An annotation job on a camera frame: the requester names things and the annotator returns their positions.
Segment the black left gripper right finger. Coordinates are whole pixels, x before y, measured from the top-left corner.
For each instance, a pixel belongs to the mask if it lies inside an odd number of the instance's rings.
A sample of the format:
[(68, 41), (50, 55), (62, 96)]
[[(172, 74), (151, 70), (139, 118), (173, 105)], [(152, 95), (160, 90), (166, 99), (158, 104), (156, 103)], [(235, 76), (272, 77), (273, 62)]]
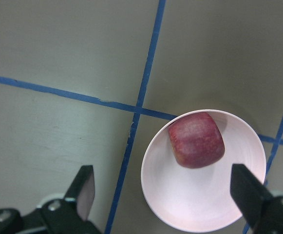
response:
[(230, 195), (252, 229), (273, 200), (273, 195), (244, 164), (231, 167)]

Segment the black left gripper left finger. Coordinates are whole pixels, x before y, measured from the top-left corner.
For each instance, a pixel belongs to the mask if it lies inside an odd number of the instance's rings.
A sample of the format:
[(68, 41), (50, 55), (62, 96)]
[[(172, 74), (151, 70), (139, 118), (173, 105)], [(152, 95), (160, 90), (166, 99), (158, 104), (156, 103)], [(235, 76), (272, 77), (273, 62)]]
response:
[(83, 165), (64, 195), (64, 201), (75, 208), (78, 216), (87, 221), (95, 196), (93, 165)]

